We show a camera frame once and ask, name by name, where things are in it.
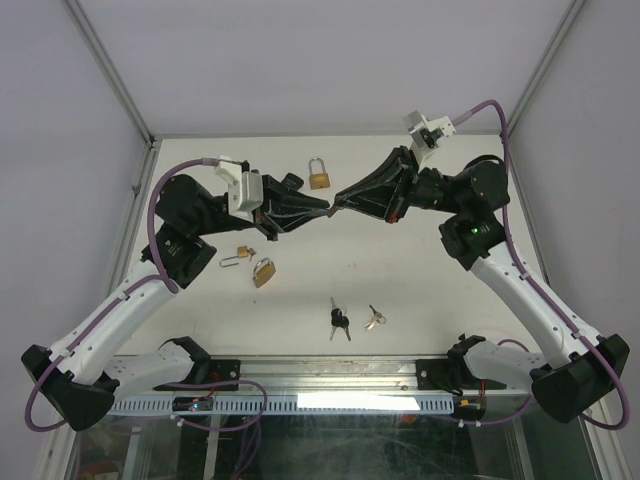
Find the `small brass padlock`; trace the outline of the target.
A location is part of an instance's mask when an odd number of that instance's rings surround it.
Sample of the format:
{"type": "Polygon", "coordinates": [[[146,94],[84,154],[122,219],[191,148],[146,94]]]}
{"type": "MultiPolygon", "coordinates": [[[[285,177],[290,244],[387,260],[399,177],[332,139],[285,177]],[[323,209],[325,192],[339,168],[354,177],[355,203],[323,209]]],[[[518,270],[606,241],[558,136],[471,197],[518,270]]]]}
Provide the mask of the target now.
{"type": "Polygon", "coordinates": [[[248,246],[239,246],[236,250],[236,254],[231,257],[222,258],[219,261],[219,266],[221,268],[229,268],[232,266],[237,266],[242,259],[248,259],[248,249],[251,247],[248,246]]]}

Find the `medium brass padlock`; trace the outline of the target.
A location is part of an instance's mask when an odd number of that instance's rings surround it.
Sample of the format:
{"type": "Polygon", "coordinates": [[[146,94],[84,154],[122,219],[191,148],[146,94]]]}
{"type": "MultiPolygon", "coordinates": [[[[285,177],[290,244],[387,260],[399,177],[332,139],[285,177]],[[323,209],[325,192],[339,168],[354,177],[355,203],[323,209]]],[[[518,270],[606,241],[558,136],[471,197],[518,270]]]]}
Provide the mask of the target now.
{"type": "Polygon", "coordinates": [[[259,289],[264,286],[276,273],[275,263],[268,257],[259,260],[254,266],[252,280],[259,289]]]}

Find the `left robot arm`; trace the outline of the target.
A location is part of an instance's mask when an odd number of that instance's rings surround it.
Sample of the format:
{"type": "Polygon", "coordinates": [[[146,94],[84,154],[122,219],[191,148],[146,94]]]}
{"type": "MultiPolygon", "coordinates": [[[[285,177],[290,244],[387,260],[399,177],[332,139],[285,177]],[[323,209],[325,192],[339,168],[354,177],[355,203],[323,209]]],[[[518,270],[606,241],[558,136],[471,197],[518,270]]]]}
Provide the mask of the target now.
{"type": "Polygon", "coordinates": [[[130,274],[78,327],[49,347],[30,346],[21,362],[34,382],[24,420],[32,419],[37,396],[44,396],[64,423],[79,432],[95,425],[128,397],[172,384],[196,389],[212,381],[210,354],[189,336],[170,338],[150,353],[117,358],[126,341],[162,306],[185,290],[216,254],[204,236],[257,229],[268,240],[324,216],[323,199],[258,175],[262,202],[248,218],[230,215],[227,195],[213,196],[189,175],[164,176],[148,210],[148,245],[130,274]]]}

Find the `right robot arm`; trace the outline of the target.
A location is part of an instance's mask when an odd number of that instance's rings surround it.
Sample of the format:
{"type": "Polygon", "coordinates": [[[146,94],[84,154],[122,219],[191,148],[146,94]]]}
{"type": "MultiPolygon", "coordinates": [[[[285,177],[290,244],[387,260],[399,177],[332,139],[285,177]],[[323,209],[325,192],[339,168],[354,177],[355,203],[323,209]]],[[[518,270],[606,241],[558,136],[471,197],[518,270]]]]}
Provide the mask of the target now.
{"type": "Polygon", "coordinates": [[[454,176],[418,165],[395,148],[371,174],[334,197],[348,209],[394,224],[411,207],[445,212],[440,225],[447,254],[488,286],[516,316],[539,349],[525,352],[478,335],[461,336],[447,353],[448,378],[459,387],[492,380],[529,392],[554,420],[569,423],[612,390],[630,353],[617,334],[603,336],[578,316],[519,257],[506,221],[508,172],[495,155],[482,155],[454,176]]]}

